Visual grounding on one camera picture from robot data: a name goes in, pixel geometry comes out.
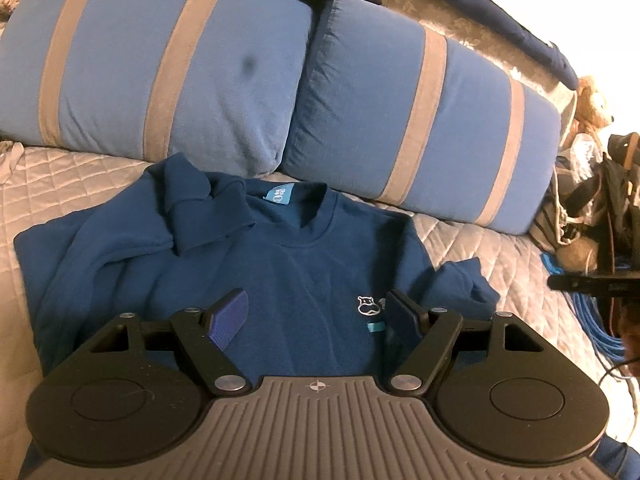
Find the blue striped pillow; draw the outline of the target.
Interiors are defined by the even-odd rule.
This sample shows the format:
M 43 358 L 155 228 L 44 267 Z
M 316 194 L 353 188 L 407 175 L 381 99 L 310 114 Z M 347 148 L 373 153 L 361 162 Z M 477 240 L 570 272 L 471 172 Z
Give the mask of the blue striped pillow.
M 332 0 L 300 80 L 282 170 L 432 217 L 521 235 L 551 180 L 555 106 L 456 40 Z
M 21 0 L 1 37 L 1 132 L 270 174 L 313 22 L 298 0 Z

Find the dark blue sweatshirt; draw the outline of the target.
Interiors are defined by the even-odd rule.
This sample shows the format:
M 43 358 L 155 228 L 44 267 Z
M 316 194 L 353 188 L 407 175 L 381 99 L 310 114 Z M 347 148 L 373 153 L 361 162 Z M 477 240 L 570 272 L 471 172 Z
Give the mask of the dark blue sweatshirt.
M 391 290 L 477 320 L 499 300 L 477 259 L 433 266 L 406 214 L 323 183 L 203 172 L 182 155 L 14 247 L 45 372 L 116 315 L 164 320 L 240 288 L 247 317 L 226 355 L 251 382 L 374 375 L 400 347 L 383 327 Z

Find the left blue striped pillow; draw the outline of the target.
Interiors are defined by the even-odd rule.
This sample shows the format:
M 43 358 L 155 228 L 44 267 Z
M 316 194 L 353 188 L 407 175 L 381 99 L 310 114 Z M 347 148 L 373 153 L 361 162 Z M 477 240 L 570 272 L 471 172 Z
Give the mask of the left blue striped pillow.
M 313 22 L 298 0 L 21 0 L 1 37 L 1 132 L 270 174 Z

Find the navy garment on headboard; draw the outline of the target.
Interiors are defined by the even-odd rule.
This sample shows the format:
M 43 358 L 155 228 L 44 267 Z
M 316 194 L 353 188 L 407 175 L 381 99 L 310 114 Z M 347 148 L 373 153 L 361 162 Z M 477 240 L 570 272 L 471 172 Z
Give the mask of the navy garment on headboard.
M 492 0 L 445 0 L 450 6 L 508 40 L 570 90 L 578 87 L 578 77 L 566 56 L 553 42 L 545 42 Z

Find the right blue striped pillow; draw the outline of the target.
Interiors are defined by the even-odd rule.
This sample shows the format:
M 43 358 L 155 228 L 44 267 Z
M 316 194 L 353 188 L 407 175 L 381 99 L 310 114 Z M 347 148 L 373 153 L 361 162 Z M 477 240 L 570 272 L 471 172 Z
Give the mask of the right blue striped pillow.
M 456 40 L 332 0 L 300 80 L 282 170 L 432 217 L 521 235 L 551 180 L 555 106 Z

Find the brown teddy bear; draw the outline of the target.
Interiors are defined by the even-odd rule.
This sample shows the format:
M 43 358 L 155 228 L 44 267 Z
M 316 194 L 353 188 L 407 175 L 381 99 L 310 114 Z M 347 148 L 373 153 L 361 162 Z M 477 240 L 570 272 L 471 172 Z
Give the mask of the brown teddy bear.
M 593 76 L 580 77 L 574 114 L 574 130 L 577 133 L 596 134 L 612 125 L 613 122 L 614 116 Z

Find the grey quilted bedspread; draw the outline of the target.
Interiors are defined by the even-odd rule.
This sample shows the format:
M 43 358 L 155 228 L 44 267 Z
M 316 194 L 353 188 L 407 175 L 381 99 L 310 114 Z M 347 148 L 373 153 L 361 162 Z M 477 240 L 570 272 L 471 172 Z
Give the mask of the grey quilted bedspread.
M 14 237 L 35 224 L 106 202 L 137 180 L 145 164 L 19 143 L 1 159 L 1 475 L 15 479 L 30 442 L 24 409 L 40 381 L 40 365 Z M 499 309 L 520 316 L 592 379 L 601 377 L 600 352 L 565 297 L 548 289 L 541 253 L 528 237 L 427 214 L 414 214 L 412 220 L 434 266 L 479 258 L 484 277 L 500 296 Z

